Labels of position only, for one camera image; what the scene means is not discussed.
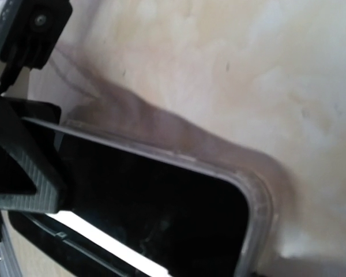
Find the smartphone screen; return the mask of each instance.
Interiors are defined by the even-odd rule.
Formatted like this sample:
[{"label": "smartphone screen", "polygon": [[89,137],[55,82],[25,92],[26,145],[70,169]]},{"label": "smartphone screen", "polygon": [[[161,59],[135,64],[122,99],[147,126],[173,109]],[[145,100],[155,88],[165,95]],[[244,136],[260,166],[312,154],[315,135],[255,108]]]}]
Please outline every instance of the smartphone screen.
[{"label": "smartphone screen", "polygon": [[[233,184],[46,126],[26,126],[58,151],[69,176],[67,209],[171,276],[233,276],[249,217],[246,199]],[[82,257],[64,261],[33,239],[33,230],[20,227],[16,216],[11,213],[13,226],[37,247],[78,276],[86,273],[79,271]],[[117,259],[104,259],[123,270]]]}]

